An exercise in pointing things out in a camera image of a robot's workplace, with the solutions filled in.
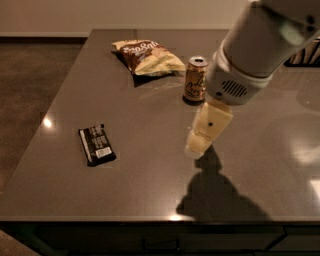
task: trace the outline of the can lid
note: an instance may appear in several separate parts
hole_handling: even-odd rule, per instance
[[[208,62],[206,58],[198,55],[190,58],[189,63],[196,67],[206,67],[208,66]]]

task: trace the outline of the wall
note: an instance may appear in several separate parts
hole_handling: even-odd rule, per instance
[[[88,36],[93,28],[228,29],[247,0],[0,0],[0,36]]]

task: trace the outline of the table surface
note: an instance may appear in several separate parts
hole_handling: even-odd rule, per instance
[[[133,79],[111,42],[151,39],[184,63],[225,30],[93,30],[11,178],[0,221],[320,221],[320,73],[281,67],[198,161],[184,73]],[[79,128],[105,124],[117,160],[87,167]]]

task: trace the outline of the candy bar wrapper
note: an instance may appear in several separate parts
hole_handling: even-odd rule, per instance
[[[88,166],[97,166],[117,158],[107,138],[103,124],[79,129],[79,135],[86,153]]]

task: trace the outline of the crumpled chip bag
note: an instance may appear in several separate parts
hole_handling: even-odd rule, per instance
[[[112,45],[121,53],[133,75],[163,76],[173,71],[185,71],[181,60],[157,42],[126,40]]]

